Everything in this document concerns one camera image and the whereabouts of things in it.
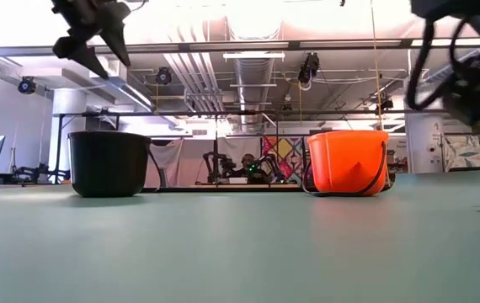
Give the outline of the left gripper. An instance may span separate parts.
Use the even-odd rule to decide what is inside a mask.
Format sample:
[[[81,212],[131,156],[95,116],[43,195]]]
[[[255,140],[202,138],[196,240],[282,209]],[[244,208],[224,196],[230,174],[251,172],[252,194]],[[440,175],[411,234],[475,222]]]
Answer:
[[[131,61],[124,36],[124,20],[131,14],[125,3],[117,0],[51,0],[51,11],[60,14],[68,24],[69,36],[59,38],[52,47],[60,59],[86,67],[103,79],[109,75],[102,67],[93,47],[79,40],[90,40],[100,34],[106,45],[125,65]]]

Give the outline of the orange halloween bucket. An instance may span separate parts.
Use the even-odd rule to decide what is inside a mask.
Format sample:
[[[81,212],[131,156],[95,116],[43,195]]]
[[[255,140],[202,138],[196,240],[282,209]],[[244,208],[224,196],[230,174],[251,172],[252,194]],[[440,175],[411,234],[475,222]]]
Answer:
[[[369,197],[392,187],[383,130],[336,130],[307,138],[304,192],[316,197]]]

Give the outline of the leaf print curtain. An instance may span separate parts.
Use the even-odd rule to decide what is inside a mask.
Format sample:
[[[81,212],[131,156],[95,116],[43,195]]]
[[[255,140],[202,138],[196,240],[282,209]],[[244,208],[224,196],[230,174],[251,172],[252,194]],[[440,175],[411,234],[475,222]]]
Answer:
[[[480,167],[480,135],[444,136],[445,170]]]

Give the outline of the white round pillar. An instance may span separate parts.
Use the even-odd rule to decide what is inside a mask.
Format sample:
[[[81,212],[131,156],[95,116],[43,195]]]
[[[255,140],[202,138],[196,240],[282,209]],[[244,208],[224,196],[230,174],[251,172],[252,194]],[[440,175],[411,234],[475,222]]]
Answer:
[[[405,114],[410,173],[442,173],[443,119],[435,114]]]

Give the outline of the black plastic bucket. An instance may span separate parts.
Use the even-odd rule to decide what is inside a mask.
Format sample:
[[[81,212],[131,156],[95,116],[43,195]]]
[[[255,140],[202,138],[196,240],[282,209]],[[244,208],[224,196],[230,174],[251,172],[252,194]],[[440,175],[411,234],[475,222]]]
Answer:
[[[112,130],[77,131],[67,135],[71,184],[84,198],[120,198],[139,194],[148,163],[157,169],[159,191],[165,172],[152,153],[148,136]]]

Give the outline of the white cloth curtain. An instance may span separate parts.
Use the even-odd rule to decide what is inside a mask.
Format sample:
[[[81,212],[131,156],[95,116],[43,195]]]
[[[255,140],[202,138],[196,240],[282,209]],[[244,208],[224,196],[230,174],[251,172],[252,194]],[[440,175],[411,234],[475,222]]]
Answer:
[[[256,137],[219,138],[217,148],[219,153],[227,155],[236,163],[236,170],[242,167],[245,154],[255,157],[261,155],[260,139]],[[209,172],[203,155],[213,149],[213,140],[178,139],[168,141],[165,146],[151,145],[158,166],[165,172],[165,184],[171,188],[190,187],[197,182],[205,183]]]

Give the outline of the long ceiling light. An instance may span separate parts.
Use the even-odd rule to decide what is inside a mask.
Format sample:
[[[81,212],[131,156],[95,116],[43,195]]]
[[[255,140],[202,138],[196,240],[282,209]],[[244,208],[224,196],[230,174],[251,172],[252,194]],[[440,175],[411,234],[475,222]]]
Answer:
[[[244,51],[237,53],[224,53],[224,59],[284,59],[285,53],[262,52],[262,51]]]

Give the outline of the person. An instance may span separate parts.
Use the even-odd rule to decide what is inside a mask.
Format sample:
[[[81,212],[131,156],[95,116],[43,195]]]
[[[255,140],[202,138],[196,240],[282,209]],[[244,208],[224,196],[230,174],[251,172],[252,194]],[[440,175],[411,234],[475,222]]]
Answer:
[[[256,159],[253,154],[247,153],[242,157],[243,176],[250,184],[260,184],[264,181],[263,174],[256,166]]]

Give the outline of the colourful patterned quilt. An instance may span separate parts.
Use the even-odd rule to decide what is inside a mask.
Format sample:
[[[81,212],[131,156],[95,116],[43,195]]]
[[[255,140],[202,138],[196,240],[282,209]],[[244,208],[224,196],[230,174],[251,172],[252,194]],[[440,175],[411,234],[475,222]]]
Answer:
[[[261,154],[273,154],[286,183],[301,185],[304,167],[307,165],[303,137],[263,136]]]

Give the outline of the black neighbouring station frame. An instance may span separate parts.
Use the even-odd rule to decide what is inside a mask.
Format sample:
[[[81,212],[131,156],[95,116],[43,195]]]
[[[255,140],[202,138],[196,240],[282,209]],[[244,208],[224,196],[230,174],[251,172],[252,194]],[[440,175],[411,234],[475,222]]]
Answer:
[[[121,117],[198,117],[198,116],[210,116],[211,118],[219,118],[220,116],[229,116],[229,115],[239,115],[239,116],[268,116],[268,121],[273,122],[271,119],[274,116],[278,119],[281,116],[294,116],[297,115],[298,117],[305,115],[336,115],[338,120],[345,121],[345,118],[350,114],[370,114],[375,115],[374,110],[356,110],[356,109],[348,109],[348,110],[323,110],[323,111],[316,111],[316,110],[228,110],[228,111],[203,111],[203,112],[191,112],[191,111],[160,111],[160,112],[110,112],[110,111],[100,111],[100,112],[80,112],[80,113],[59,113],[53,114],[54,118],[59,118],[60,121],[63,121],[66,117],[105,117],[105,116],[113,116],[116,118],[117,121],[120,121]]]

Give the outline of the black metal table frame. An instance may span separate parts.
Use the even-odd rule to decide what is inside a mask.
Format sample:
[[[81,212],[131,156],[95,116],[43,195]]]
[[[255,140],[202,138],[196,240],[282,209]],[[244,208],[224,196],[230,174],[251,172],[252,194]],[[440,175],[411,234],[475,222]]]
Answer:
[[[421,39],[399,40],[255,40],[177,42],[128,45],[130,54],[241,52],[241,51],[333,51],[418,49]],[[51,56],[50,46],[0,46],[0,56]]]

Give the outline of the silver ventilation duct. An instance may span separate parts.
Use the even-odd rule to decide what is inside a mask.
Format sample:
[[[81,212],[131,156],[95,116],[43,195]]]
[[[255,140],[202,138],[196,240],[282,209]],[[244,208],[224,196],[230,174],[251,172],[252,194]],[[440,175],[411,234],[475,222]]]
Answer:
[[[240,109],[260,111],[268,98],[274,59],[235,59],[234,69]]]

